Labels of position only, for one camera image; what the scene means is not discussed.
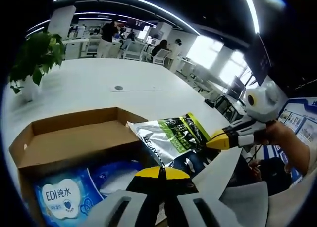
cardboard box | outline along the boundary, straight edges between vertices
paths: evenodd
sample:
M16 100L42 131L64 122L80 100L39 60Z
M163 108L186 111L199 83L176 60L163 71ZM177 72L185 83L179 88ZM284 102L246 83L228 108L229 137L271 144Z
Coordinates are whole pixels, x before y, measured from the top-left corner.
M146 119L120 108L106 108L45 118L29 124L9 148L18 167L22 198L33 219L44 221L32 183L79 165L135 159L157 165L126 122Z

